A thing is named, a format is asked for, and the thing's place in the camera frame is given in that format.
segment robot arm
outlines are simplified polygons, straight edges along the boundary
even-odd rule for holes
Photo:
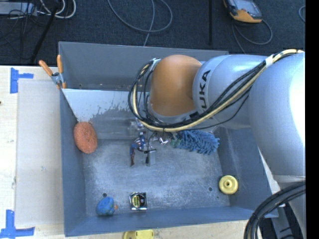
[[[171,55],[150,67],[146,114],[136,102],[137,85],[131,91],[132,112],[145,127],[176,132],[207,126],[211,117],[227,128],[249,127],[281,189],[305,180],[304,52],[224,55],[206,62]],[[291,206],[305,236],[306,198],[299,199]]]

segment blue brush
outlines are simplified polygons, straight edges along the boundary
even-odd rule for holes
[[[186,130],[178,132],[170,144],[174,148],[189,149],[197,153],[210,155],[216,152],[219,138],[214,134],[202,130]]]

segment white cable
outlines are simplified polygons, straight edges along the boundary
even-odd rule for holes
[[[52,12],[45,6],[43,0],[40,0],[40,2],[41,2],[41,4],[42,4],[43,8],[44,8],[48,13],[45,13],[45,12],[42,12],[42,11],[38,11],[38,13],[41,13],[41,14],[45,14],[45,15],[50,16]],[[60,15],[59,15],[59,14],[61,14],[61,13],[64,11],[64,9],[65,9],[65,1],[62,0],[62,2],[63,2],[63,8],[55,14],[55,17],[56,17],[56,18],[65,18],[65,19],[71,18],[71,17],[75,14],[75,12],[76,12],[76,2],[75,2],[75,0],[72,0],[72,2],[73,2],[73,11],[72,11],[72,13],[71,13],[70,15],[67,15],[67,16],[60,16]]]

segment small metal part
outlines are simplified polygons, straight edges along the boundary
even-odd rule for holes
[[[162,145],[164,145],[164,144],[167,144],[167,143],[169,142],[169,140],[168,140],[168,139],[163,140],[163,138],[160,137],[160,138],[159,138],[159,142],[160,142]]]
[[[131,210],[138,211],[138,210],[147,210],[147,199],[145,192],[133,192],[130,195],[130,204]]]

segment gray bin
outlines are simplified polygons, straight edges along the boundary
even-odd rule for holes
[[[131,167],[130,145],[138,135],[124,131],[134,117],[129,109],[110,108],[91,114],[98,135],[94,153],[84,154],[74,143],[75,111],[90,115],[95,111],[92,104],[103,104],[104,94],[108,98],[109,93],[127,92],[137,71],[149,60],[184,54],[207,61],[228,52],[60,42],[59,54],[68,87],[60,93],[65,236],[247,220],[272,194],[250,129],[217,128],[214,133],[220,145],[212,155],[155,142],[156,163],[145,166],[143,154],[137,152]],[[123,134],[112,134],[114,131]],[[238,180],[234,195],[219,191],[224,175]],[[146,211],[131,210],[129,196],[135,191],[146,192]],[[119,206],[112,216],[95,212],[103,193]],[[274,210],[266,217],[277,216]]]

